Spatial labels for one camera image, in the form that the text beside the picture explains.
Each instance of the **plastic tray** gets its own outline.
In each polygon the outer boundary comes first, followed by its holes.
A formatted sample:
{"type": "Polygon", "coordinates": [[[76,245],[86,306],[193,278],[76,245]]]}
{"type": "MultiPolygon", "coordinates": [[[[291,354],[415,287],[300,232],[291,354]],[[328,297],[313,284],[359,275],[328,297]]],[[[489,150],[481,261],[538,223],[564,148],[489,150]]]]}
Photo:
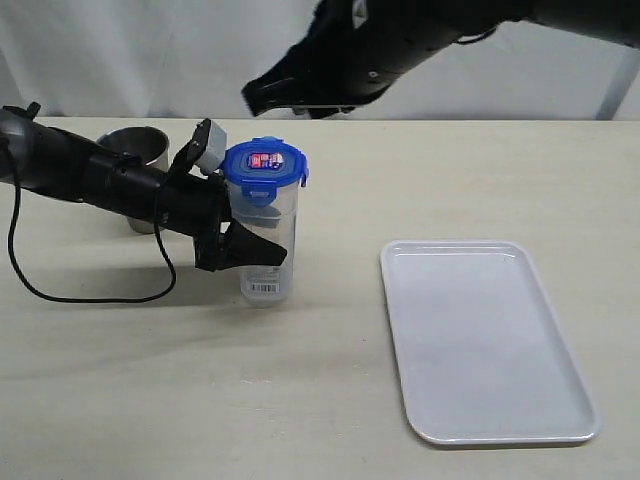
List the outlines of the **plastic tray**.
{"type": "Polygon", "coordinates": [[[381,255],[407,418],[440,445],[582,443],[600,418],[527,253],[398,241],[381,255]]]}

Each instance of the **blue plastic lid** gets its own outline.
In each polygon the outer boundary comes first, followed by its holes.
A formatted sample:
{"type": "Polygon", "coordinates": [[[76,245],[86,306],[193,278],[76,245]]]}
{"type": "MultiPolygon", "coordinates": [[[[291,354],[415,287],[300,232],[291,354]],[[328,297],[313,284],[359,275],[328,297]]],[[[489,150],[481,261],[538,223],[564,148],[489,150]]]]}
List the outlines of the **blue plastic lid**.
{"type": "Polygon", "coordinates": [[[276,137],[254,138],[231,147],[221,169],[256,206],[273,202],[280,187],[298,182],[306,186],[309,176],[304,153],[276,137]]]}

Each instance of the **table surface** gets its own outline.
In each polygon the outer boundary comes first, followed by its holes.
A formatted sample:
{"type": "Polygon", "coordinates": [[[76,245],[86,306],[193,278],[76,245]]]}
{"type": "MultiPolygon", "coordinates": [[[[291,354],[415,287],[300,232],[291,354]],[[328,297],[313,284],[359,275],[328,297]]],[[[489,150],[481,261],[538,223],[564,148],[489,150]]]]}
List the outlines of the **table surface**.
{"type": "MultiPolygon", "coordinates": [[[[42,119],[97,138],[196,120],[42,119]]],[[[639,478],[640,123],[221,121],[308,155],[295,290],[247,308],[235,271],[193,268],[144,306],[43,302],[0,270],[0,478],[639,478]],[[412,433],[379,253],[395,239],[526,248],[603,413],[574,448],[443,451],[412,433]]],[[[0,189],[8,225],[12,187],[0,189]]],[[[88,205],[24,197],[23,268],[52,294],[142,295],[153,238],[88,205]]]]}

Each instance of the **metal cup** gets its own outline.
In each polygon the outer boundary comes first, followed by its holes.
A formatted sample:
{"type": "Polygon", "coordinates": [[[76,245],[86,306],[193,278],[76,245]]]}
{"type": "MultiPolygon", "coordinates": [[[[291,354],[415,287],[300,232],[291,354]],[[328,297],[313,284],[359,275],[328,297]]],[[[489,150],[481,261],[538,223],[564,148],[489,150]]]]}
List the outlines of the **metal cup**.
{"type": "MultiPolygon", "coordinates": [[[[125,127],[101,136],[98,144],[118,153],[139,156],[145,165],[166,172],[169,169],[169,138],[154,127],[125,127]]],[[[153,224],[127,217],[137,233],[153,233],[153,224]]]]}

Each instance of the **plastic container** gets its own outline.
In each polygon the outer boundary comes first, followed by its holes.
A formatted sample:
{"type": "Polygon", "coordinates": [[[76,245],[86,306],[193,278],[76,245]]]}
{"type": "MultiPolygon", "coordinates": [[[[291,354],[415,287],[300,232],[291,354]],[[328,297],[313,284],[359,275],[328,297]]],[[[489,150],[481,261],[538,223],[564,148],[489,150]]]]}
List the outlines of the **plastic container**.
{"type": "Polygon", "coordinates": [[[240,267],[240,290],[254,306],[287,299],[292,289],[298,186],[306,186],[305,155],[275,137],[254,138],[227,151],[222,170],[232,216],[250,231],[287,250],[278,267],[240,267]]]}

